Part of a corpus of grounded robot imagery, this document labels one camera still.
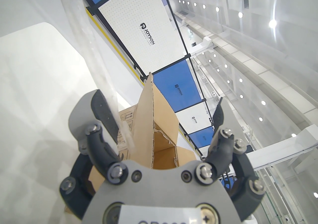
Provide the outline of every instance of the recessed light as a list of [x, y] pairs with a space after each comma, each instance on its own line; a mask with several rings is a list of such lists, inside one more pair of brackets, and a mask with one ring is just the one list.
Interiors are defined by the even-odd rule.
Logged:
[[277, 25], [277, 21], [275, 19], [272, 19], [271, 21], [269, 21], [268, 25], [271, 29], [274, 29]]

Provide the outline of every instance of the gray metal plate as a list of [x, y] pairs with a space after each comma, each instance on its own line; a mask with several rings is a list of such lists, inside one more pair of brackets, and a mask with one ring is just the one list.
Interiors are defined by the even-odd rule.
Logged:
[[[171, 170], [153, 170], [131, 160], [123, 163], [129, 169], [128, 179], [119, 186], [104, 181], [85, 213], [83, 224], [101, 224], [106, 208], [114, 202], [148, 207], [196, 207], [206, 203], [216, 209], [221, 223], [241, 223], [220, 181], [202, 186], [195, 180], [194, 172], [200, 161], [191, 161]], [[142, 179], [137, 183], [131, 180], [135, 170], [142, 172]], [[189, 183], [181, 180], [184, 170], [192, 173]]]

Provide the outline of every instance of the yellow stripe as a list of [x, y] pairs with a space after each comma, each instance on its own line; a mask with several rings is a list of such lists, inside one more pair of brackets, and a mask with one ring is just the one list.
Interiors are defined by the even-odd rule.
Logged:
[[134, 73], [134, 75], [139, 79], [139, 81], [144, 85], [144, 82], [140, 79], [140, 76], [136, 73], [134, 68], [130, 65], [130, 63], [127, 61], [127, 59], [123, 56], [123, 54], [119, 51], [119, 49], [116, 47], [116, 45], [113, 43], [113, 41], [107, 36], [106, 32], [101, 28], [101, 26], [98, 24], [98, 22], [93, 18], [91, 13], [86, 9], [86, 13], [91, 18], [91, 20], [94, 22], [94, 24], [98, 27], [100, 32], [107, 38], [109, 43], [113, 46], [113, 48], [116, 50], [118, 55], [122, 58], [122, 60], [126, 63], [126, 65], [131, 69], [131, 71]]
[[[94, 24], [98, 27], [98, 29], [100, 30], [100, 32], [102, 32], [102, 34], [105, 36], [105, 38], [107, 38], [107, 40], [109, 41], [109, 43], [113, 46], [113, 48], [116, 50], [116, 52], [118, 53], [118, 55], [122, 58], [122, 60], [126, 63], [126, 65], [131, 69], [131, 71], [135, 74], [135, 76], [139, 79], [139, 81], [144, 85], [144, 82], [140, 79], [140, 76], [136, 73], [136, 71], [134, 70], [134, 68], [130, 65], [130, 63], [126, 60], [126, 58], [123, 56], [123, 54], [119, 51], [119, 49], [116, 47], [116, 45], [112, 42], [112, 40], [107, 36], [106, 32], [101, 28], [101, 26], [98, 24], [98, 22], [93, 18], [93, 16], [91, 15], [91, 13], [86, 9], [86, 13], [88, 14], [88, 16], [91, 18], [91, 20], [94, 22]], [[181, 133], [181, 135], [183, 136], [183, 138], [186, 140], [186, 142], [190, 145], [190, 147], [192, 147], [192, 149], [194, 150], [194, 152], [200, 157], [200, 154], [198, 153], [198, 151], [195, 150], [193, 144], [190, 142], [190, 140], [188, 140], [185, 135], [183, 134], [183, 132], [181, 130], [179, 130], [179, 132]]]

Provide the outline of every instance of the white perforated panel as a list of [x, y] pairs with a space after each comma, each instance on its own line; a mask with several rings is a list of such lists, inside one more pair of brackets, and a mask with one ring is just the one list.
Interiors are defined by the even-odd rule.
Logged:
[[187, 133], [190, 134], [211, 126], [205, 107], [203, 102], [176, 113], [179, 122]]
[[146, 74], [184, 56], [161, 0], [110, 0], [99, 10]]

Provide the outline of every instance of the cardboard flap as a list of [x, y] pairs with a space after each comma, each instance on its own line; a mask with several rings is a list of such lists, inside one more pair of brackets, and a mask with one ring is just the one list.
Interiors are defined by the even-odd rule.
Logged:
[[190, 161], [197, 160], [194, 152], [182, 147], [176, 147], [178, 156], [178, 166], [181, 167]]
[[154, 102], [152, 81], [147, 80], [140, 95], [134, 118], [134, 144], [136, 151], [130, 159], [152, 168], [154, 150]]
[[[148, 80], [153, 83], [153, 75]], [[179, 120], [160, 90], [153, 84], [154, 120], [157, 126], [176, 145], [179, 131]]]
[[176, 147], [155, 152], [154, 158], [153, 169], [171, 169], [177, 167]]
[[154, 132], [154, 152], [158, 152], [175, 146], [174, 143], [172, 143], [171, 140], [161, 130], [154, 129]]

